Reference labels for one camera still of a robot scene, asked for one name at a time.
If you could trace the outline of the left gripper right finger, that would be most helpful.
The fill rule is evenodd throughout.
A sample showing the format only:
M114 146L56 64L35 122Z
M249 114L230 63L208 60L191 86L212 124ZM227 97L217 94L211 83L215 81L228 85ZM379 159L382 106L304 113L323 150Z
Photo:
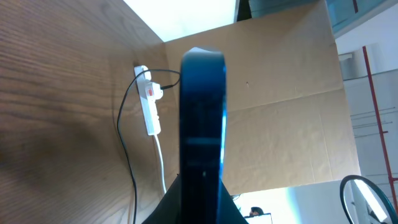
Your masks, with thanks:
M219 224L248 224L240 214L224 184L220 183L220 207L218 210Z

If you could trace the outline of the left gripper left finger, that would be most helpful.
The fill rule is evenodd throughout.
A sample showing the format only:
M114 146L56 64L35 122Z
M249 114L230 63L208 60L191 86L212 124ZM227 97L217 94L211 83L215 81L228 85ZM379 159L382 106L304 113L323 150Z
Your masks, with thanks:
M181 180L176 176L172 185L142 224L180 224Z

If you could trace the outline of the blue screen Galaxy smartphone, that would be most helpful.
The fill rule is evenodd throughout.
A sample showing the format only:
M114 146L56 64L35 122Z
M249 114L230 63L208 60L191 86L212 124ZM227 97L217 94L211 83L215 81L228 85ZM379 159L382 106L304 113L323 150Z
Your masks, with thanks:
M217 223L226 134L226 65L219 51L183 55L180 77L182 223Z

